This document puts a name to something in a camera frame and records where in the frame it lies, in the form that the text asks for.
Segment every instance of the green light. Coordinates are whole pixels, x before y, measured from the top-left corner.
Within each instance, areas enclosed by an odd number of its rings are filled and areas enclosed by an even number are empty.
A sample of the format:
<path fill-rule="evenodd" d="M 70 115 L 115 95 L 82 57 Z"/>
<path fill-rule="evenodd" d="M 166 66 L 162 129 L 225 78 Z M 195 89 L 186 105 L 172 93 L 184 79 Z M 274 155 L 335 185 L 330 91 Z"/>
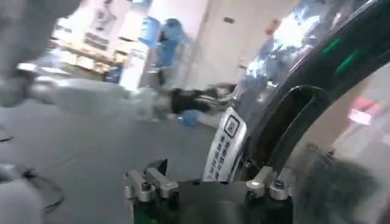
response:
<path fill-rule="evenodd" d="M 342 63 L 337 67 L 336 73 L 342 72 L 351 62 L 356 59 L 356 57 L 360 54 L 360 50 L 357 49 L 354 51 L 354 53 L 350 54 Z"/>
<path fill-rule="evenodd" d="M 329 45 L 327 46 L 327 48 L 325 48 L 324 50 L 322 50 L 322 53 L 324 53 L 324 54 L 329 53 L 333 48 L 335 48 L 335 46 L 336 46 L 339 42 L 340 42 L 340 39 L 339 39 L 339 38 L 335 39 L 331 44 L 329 44 Z"/>

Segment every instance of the blue cylinder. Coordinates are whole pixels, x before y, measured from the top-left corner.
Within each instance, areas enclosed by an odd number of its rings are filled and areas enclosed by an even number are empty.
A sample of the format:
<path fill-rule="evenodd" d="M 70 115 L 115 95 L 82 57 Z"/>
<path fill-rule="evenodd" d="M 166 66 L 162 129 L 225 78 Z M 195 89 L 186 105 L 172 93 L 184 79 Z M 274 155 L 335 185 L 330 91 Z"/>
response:
<path fill-rule="evenodd" d="M 142 23 L 141 32 L 138 39 L 141 43 L 147 45 L 150 48 L 153 48 L 157 44 L 160 31 L 161 23 L 159 20 L 148 16 Z"/>
<path fill-rule="evenodd" d="M 161 28 L 160 42 L 157 46 L 156 67 L 172 66 L 177 46 L 183 38 L 182 24 L 177 19 L 167 19 Z"/>

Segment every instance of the blue object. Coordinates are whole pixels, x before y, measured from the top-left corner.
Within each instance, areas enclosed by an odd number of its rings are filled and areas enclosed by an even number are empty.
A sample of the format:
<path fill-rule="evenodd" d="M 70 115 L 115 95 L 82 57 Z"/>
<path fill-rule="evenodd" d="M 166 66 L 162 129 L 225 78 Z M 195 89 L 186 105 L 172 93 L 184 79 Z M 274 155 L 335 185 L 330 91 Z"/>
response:
<path fill-rule="evenodd" d="M 186 110 L 177 116 L 177 120 L 180 124 L 188 127 L 195 127 L 198 124 L 198 117 L 200 111 L 197 110 Z"/>
<path fill-rule="evenodd" d="M 138 37 L 141 43 L 144 43 L 150 48 L 156 46 L 158 34 L 161 31 L 161 23 L 153 17 L 146 17 L 142 22 L 140 36 Z"/>
<path fill-rule="evenodd" d="M 123 65 L 115 65 L 111 67 L 110 70 L 108 70 L 108 74 L 104 78 L 104 81 L 118 84 L 121 78 L 122 71 Z"/>
<path fill-rule="evenodd" d="M 177 19 L 167 19 L 164 22 L 162 32 L 167 40 L 180 41 L 183 36 L 182 23 Z"/>
<path fill-rule="evenodd" d="M 133 0 L 132 2 L 135 3 L 135 4 L 141 4 L 141 5 L 145 5 L 145 6 L 150 6 L 151 3 L 152 3 L 152 0 Z"/>
<path fill-rule="evenodd" d="M 157 46 L 155 67 L 172 66 L 176 48 L 183 38 L 182 24 L 177 19 L 167 19 L 162 27 Z"/>

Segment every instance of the white sticker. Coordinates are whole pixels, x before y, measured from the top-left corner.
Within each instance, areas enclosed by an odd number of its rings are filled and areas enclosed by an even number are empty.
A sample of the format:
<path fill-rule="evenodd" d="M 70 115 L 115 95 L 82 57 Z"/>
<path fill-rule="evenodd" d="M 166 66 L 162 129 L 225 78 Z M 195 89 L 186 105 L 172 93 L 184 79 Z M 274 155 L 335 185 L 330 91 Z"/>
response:
<path fill-rule="evenodd" d="M 203 181 L 228 181 L 246 133 L 246 124 L 229 107 L 211 144 Z"/>

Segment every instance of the cable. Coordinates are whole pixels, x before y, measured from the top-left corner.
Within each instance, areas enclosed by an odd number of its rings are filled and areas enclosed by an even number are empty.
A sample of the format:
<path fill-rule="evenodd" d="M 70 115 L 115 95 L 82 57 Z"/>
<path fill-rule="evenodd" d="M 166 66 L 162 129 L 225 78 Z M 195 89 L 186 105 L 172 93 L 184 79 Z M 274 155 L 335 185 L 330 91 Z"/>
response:
<path fill-rule="evenodd" d="M 50 186 L 53 192 L 58 194 L 58 199 L 55 202 L 48 204 L 44 207 L 45 213 L 50 213 L 60 207 L 60 205 L 65 201 L 65 191 L 52 180 L 39 176 L 34 170 L 29 170 L 23 175 L 28 182 L 35 186 L 39 191 L 44 189 L 45 185 Z"/>

